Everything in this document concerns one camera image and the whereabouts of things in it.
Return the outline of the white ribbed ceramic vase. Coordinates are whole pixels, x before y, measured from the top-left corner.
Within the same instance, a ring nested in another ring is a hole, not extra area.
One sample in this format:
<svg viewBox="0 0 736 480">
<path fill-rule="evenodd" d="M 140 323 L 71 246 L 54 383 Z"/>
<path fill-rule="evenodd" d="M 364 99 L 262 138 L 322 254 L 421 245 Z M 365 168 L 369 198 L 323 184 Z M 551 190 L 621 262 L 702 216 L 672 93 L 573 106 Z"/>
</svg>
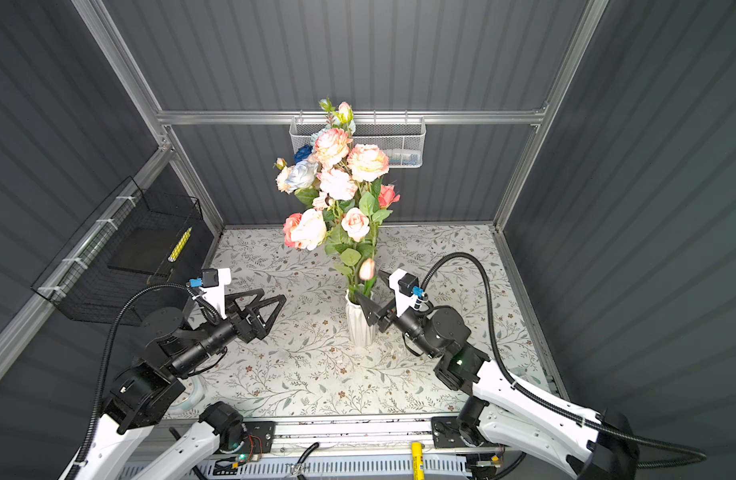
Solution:
<svg viewBox="0 0 736 480">
<path fill-rule="evenodd" d="M 368 348 L 375 342 L 378 326 L 368 324 L 361 306 L 353 303 L 349 296 L 346 296 L 346 319 L 349 337 L 355 346 Z"/>
</svg>

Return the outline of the pale pink rose stem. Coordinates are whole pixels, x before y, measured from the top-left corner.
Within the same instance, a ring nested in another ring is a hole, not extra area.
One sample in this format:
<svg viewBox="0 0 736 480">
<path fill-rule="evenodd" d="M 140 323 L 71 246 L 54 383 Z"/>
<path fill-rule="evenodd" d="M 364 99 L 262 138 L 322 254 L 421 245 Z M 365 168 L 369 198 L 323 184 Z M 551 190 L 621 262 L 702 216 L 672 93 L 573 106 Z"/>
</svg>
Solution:
<svg viewBox="0 0 736 480">
<path fill-rule="evenodd" d="M 336 269 L 347 280 L 347 296 L 357 303 L 355 293 L 358 286 L 357 272 L 367 258 L 375 260 L 377 230 L 371 219 L 359 208 L 348 210 L 331 235 L 332 246 L 338 254 Z"/>
</svg>

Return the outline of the cream white rose stem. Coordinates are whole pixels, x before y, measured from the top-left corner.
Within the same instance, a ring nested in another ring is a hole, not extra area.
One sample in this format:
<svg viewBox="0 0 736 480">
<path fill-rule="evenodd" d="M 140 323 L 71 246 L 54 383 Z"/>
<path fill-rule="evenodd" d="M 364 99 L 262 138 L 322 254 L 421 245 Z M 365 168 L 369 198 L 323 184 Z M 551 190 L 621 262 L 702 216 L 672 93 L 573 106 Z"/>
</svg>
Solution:
<svg viewBox="0 0 736 480">
<path fill-rule="evenodd" d="M 291 230 L 291 241 L 297 249 L 312 251 L 320 246 L 328 233 L 321 211 L 309 209 L 302 214 L 298 225 Z"/>
</svg>

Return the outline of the coral red rose stem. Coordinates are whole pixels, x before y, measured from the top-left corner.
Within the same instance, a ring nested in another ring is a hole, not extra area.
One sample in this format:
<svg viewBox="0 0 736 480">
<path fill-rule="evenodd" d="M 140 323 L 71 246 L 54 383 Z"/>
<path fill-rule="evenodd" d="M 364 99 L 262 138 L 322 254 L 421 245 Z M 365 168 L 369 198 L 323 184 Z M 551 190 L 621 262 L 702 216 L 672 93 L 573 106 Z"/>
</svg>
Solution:
<svg viewBox="0 0 736 480">
<path fill-rule="evenodd" d="M 284 244 L 289 248 L 301 249 L 301 243 L 292 238 L 292 234 L 300 224 L 301 219 L 301 213 L 294 213 L 285 220 L 283 226 Z"/>
</svg>

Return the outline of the pale blue white rose stem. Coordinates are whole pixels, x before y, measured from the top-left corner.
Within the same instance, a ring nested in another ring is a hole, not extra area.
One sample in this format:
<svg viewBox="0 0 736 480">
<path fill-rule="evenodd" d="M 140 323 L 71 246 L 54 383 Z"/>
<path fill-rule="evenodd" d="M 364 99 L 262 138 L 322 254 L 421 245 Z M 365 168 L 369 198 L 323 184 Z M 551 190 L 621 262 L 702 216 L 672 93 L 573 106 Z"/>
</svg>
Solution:
<svg viewBox="0 0 736 480">
<path fill-rule="evenodd" d="M 303 160 L 290 167 L 288 176 L 283 181 L 287 193 L 293 193 L 307 207 L 311 207 L 318 190 L 314 187 L 320 164 Z"/>
</svg>

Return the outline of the white peony flower stem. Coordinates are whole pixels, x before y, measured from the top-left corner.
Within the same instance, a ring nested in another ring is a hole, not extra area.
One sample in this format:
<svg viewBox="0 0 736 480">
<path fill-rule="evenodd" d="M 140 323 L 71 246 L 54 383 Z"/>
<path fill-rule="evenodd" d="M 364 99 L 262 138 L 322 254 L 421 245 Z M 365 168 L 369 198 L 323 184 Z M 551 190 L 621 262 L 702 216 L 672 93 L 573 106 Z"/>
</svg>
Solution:
<svg viewBox="0 0 736 480">
<path fill-rule="evenodd" d="M 295 188 L 289 183 L 290 175 L 293 168 L 289 166 L 283 158 L 278 158 L 275 162 L 275 167 L 279 170 L 276 177 L 276 185 L 280 192 L 290 194 Z"/>
</svg>

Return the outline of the peach pink peony stem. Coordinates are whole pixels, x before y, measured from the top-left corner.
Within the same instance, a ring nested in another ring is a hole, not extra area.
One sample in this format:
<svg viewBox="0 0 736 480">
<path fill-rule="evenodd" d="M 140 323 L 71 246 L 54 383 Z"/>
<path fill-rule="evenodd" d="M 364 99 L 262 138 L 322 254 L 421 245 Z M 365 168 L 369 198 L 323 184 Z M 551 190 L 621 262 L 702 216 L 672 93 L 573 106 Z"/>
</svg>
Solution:
<svg viewBox="0 0 736 480">
<path fill-rule="evenodd" d="M 390 170 L 388 156 L 374 144 L 357 144 L 347 132 L 331 129 L 313 147 L 314 159 L 328 170 L 344 166 L 357 182 L 374 182 Z"/>
</svg>

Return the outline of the white green peony stem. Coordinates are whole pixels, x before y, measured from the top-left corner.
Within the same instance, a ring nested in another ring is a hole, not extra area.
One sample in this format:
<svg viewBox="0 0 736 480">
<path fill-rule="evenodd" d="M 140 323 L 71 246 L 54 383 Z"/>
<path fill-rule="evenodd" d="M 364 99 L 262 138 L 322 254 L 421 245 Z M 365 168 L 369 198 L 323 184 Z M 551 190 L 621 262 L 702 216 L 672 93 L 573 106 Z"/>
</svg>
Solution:
<svg viewBox="0 0 736 480">
<path fill-rule="evenodd" d="M 321 99 L 319 106 L 325 114 L 326 124 L 310 136 L 309 144 L 314 147 L 320 136 L 331 129 L 340 129 L 352 136 L 356 131 L 356 123 L 352 106 L 344 101 L 334 105 L 329 98 Z"/>
</svg>

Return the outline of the pink tulip stem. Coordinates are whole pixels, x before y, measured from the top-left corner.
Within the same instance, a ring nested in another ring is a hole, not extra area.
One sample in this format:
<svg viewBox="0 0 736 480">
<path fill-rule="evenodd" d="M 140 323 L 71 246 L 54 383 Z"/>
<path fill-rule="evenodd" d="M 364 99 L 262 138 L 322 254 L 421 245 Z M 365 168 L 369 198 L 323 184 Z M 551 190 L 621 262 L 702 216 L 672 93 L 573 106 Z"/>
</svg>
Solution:
<svg viewBox="0 0 736 480">
<path fill-rule="evenodd" d="M 376 262 L 373 258 L 367 258 L 362 261 L 358 272 L 357 290 L 364 296 L 370 298 L 373 287 L 376 283 Z"/>
</svg>

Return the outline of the deep pink rose stem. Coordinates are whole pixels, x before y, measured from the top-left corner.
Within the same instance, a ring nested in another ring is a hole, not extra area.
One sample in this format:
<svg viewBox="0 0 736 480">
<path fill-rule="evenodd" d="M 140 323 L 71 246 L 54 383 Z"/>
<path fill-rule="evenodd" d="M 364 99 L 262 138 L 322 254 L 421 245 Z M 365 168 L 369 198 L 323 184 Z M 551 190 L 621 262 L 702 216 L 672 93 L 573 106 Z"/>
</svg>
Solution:
<svg viewBox="0 0 736 480">
<path fill-rule="evenodd" d="M 379 209 L 377 214 L 382 214 L 381 220 L 387 219 L 391 213 L 391 207 L 398 203 L 401 199 L 401 195 L 396 191 L 395 186 L 382 185 L 378 195 Z"/>
</svg>

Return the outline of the pink carnation flower stem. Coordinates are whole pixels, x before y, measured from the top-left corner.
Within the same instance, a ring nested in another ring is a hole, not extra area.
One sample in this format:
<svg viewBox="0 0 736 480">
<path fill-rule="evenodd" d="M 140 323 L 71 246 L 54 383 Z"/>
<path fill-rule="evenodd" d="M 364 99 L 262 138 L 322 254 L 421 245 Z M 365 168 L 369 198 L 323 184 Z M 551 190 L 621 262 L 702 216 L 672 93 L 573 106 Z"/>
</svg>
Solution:
<svg viewBox="0 0 736 480">
<path fill-rule="evenodd" d="M 319 211 L 335 205 L 337 201 L 352 200 L 358 191 L 358 185 L 350 174 L 337 168 L 319 172 L 317 179 L 320 193 L 312 206 Z"/>
</svg>

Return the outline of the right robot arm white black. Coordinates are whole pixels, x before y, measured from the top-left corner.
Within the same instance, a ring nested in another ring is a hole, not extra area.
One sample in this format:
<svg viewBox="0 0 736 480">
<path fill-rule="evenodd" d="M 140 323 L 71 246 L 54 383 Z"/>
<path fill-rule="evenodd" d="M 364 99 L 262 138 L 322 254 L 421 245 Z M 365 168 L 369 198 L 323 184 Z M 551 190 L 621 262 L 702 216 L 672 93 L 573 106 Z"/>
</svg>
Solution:
<svg viewBox="0 0 736 480">
<path fill-rule="evenodd" d="M 402 269 L 380 276 L 394 298 L 381 306 L 357 294 L 367 324 L 396 327 L 411 352 L 436 360 L 435 375 L 446 387 L 468 395 L 457 418 L 466 444 L 509 446 L 574 479 L 635 477 L 639 447 L 591 426 L 624 426 L 623 415 L 601 415 L 511 376 L 470 343 L 471 330 L 454 308 L 427 301 L 416 276 Z"/>
</svg>

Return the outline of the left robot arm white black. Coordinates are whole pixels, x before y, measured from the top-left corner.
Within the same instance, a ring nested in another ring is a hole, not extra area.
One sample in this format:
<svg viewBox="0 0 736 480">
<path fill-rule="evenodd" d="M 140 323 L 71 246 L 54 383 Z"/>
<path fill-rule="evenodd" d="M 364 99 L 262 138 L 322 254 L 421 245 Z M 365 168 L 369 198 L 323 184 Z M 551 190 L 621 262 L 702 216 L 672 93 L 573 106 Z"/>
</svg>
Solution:
<svg viewBox="0 0 736 480">
<path fill-rule="evenodd" d="M 177 308 L 155 311 L 142 325 L 151 335 L 144 353 L 105 386 L 117 330 L 126 312 L 147 294 L 165 289 L 188 293 L 206 321 L 192 328 Z M 146 287 L 134 294 L 110 327 L 86 434 L 59 479 L 117 479 L 185 392 L 184 380 L 217 366 L 235 340 L 250 343 L 271 333 L 287 298 L 264 298 L 264 294 L 263 289 L 255 289 L 225 295 L 221 286 L 206 290 L 175 283 Z M 180 479 L 213 453 L 235 454 L 252 444 L 252 438 L 234 407 L 215 402 L 136 478 Z"/>
</svg>

